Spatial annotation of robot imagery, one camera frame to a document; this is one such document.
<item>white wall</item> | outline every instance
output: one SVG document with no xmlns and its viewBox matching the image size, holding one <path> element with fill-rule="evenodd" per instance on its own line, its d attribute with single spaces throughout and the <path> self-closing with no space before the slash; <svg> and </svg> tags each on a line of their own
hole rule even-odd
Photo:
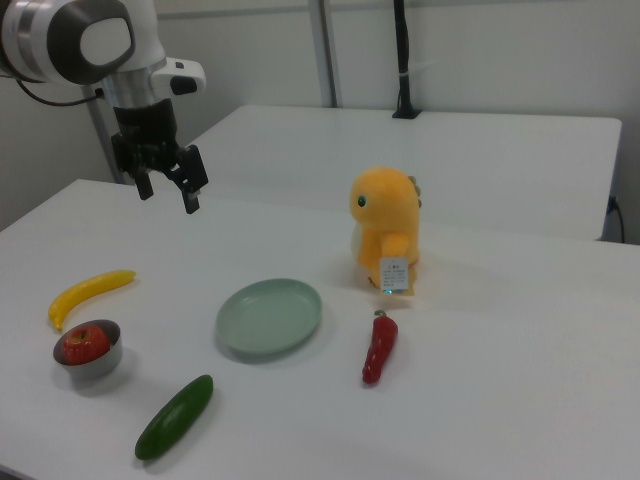
<svg viewBox="0 0 640 480">
<path fill-rule="evenodd" d="M 322 106 L 306 8 L 206 12 L 186 18 L 161 13 L 159 34 L 167 55 L 196 60 L 207 75 L 203 94 L 173 102 L 181 143 L 241 105 Z"/>
<path fill-rule="evenodd" d="M 407 9 L 414 103 L 433 111 L 622 120 L 613 190 L 627 240 L 640 243 L 640 1 L 450 3 L 457 5 Z M 391 2 L 378 4 L 330 3 L 344 107 L 395 109 L 393 10 Z M 617 236 L 614 220 L 610 237 Z"/>
<path fill-rule="evenodd" d="M 55 101 L 79 88 L 32 86 Z M 54 108 L 0 78 L 0 230 L 76 179 L 112 181 L 86 106 Z"/>
</svg>

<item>black stand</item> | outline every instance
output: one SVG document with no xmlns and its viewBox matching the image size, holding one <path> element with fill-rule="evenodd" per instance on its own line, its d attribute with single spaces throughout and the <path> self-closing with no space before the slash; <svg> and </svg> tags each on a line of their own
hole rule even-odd
<svg viewBox="0 0 640 480">
<path fill-rule="evenodd" d="M 421 110 L 411 105 L 411 89 L 409 87 L 409 31 L 404 16 L 404 0 L 393 0 L 393 10 L 396 17 L 396 43 L 398 46 L 398 72 L 400 77 L 400 93 L 398 94 L 398 109 L 393 118 L 413 120 L 420 115 Z"/>
</svg>

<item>red apple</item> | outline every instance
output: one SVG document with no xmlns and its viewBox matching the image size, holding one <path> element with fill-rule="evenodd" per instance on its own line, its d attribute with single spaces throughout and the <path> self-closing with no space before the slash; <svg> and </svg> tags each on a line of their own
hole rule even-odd
<svg viewBox="0 0 640 480">
<path fill-rule="evenodd" d="M 100 358 L 111 348 L 107 334 L 97 325 L 80 325 L 65 336 L 62 354 L 67 365 L 82 365 Z"/>
</svg>

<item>green cucumber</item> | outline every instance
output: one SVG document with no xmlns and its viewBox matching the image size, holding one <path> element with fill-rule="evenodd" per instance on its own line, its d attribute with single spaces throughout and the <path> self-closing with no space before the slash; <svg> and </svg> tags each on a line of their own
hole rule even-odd
<svg viewBox="0 0 640 480">
<path fill-rule="evenodd" d="M 213 378 L 202 375 L 180 390 L 144 429 L 136 457 L 152 460 L 164 455 L 193 425 L 213 394 Z"/>
</svg>

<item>plush toy tag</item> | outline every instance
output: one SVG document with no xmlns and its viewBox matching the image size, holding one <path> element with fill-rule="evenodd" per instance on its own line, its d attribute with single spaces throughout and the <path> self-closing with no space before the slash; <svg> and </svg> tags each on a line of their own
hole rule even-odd
<svg viewBox="0 0 640 480">
<path fill-rule="evenodd" d="M 382 257 L 380 259 L 380 288 L 389 295 L 409 290 L 409 262 L 407 257 Z"/>
</svg>

